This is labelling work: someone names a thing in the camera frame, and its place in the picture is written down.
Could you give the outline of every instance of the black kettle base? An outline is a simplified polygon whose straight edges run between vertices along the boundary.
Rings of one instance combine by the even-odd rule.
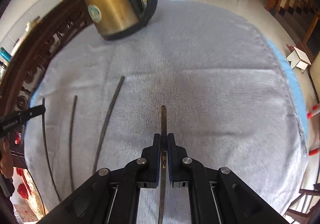
[[[101,35],[101,36],[107,41],[119,40],[119,39],[122,39],[124,37],[127,37],[129,35],[134,34],[138,30],[140,30],[141,28],[145,27],[147,24],[148,23],[146,23],[146,24],[138,23],[138,24],[133,25],[130,28],[124,30],[124,31],[117,32],[117,33],[114,33],[114,34],[111,34],[111,35]]]

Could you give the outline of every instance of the glossy tile floor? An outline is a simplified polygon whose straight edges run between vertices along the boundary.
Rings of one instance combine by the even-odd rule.
[[[288,56],[290,51],[286,47],[288,45],[295,45],[288,33],[276,21],[276,19],[264,9],[267,0],[188,0],[193,2],[212,4],[224,9],[227,9],[235,14],[246,18],[251,24],[256,26],[262,34],[264,34],[273,44],[282,52],[284,56]],[[299,69],[294,68],[294,73],[300,84],[307,111],[311,110],[312,106],[317,103],[316,93],[312,87],[312,82],[308,73],[302,74]],[[319,147],[319,115],[309,120],[308,129],[308,149]],[[318,180],[318,166],[319,154],[308,158],[308,166],[304,175],[302,188],[313,190],[313,184],[319,182]],[[311,197],[307,197],[306,203],[304,199],[296,205],[296,209],[303,212],[307,210]]]

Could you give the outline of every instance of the metal rod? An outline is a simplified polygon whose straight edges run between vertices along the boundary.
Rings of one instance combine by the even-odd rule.
[[[77,99],[78,99],[78,96],[74,96],[73,105],[72,105],[72,114],[71,114],[71,120],[70,120],[70,128],[69,128],[69,173],[70,173],[70,182],[71,182],[72,192],[75,191],[75,184],[73,182],[73,174],[72,174],[72,132],[73,132],[73,124],[75,120]]]
[[[45,151],[45,157],[47,159],[47,164],[48,164],[48,169],[49,169],[49,173],[50,173],[50,177],[51,177],[51,181],[52,181],[52,185],[53,185],[53,188],[57,194],[57,197],[58,197],[58,200],[59,202],[61,202],[61,197],[58,193],[58,190],[57,190],[57,186],[54,182],[54,179],[53,179],[53,175],[52,175],[52,171],[51,171],[51,166],[50,166],[50,161],[49,161],[49,156],[48,156],[48,147],[47,147],[47,138],[46,138],[46,135],[45,135],[45,122],[44,122],[44,113],[42,114],[42,135],[43,135],[43,143],[44,143],[44,151]]]
[[[103,123],[103,127],[101,129],[99,144],[98,144],[97,152],[96,152],[96,158],[94,160],[93,169],[92,169],[92,175],[94,175],[95,172],[97,171],[97,165],[98,165],[99,155],[100,155],[100,151],[101,151],[101,146],[102,146],[102,143],[103,143],[103,140],[104,140],[104,136],[106,135],[106,130],[107,130],[108,123],[109,123],[109,120],[110,120],[111,112],[112,112],[113,107],[114,107],[114,105],[116,103],[116,99],[117,99],[118,94],[120,92],[120,89],[121,89],[123,81],[124,81],[124,76],[121,76],[121,79],[120,79],[120,81],[118,83],[116,91],[113,94],[113,97],[112,97],[108,112],[106,114],[106,118],[105,118],[104,123]]]
[[[167,108],[161,106],[161,141],[160,141],[160,198],[158,224],[162,224],[164,215],[165,185],[167,178]]]

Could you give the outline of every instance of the carved wooden edge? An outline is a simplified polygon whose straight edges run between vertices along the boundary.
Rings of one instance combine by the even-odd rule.
[[[85,0],[64,0],[36,25],[13,56],[0,84],[0,116],[28,108],[52,58],[90,24]],[[14,148],[23,158],[23,142]],[[14,151],[12,157],[17,159],[14,166],[21,167]]]

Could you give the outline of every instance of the wooden chair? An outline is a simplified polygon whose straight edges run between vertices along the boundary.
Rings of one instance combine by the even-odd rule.
[[[285,212],[285,215],[290,216],[300,224],[312,224],[312,223],[319,223],[317,222],[320,218],[320,200],[314,205],[308,213],[302,213],[295,210],[290,209],[291,206],[296,204],[304,195],[313,195],[313,196],[320,196],[320,191],[317,190],[299,190],[300,195],[292,201],[289,206],[289,209]]]

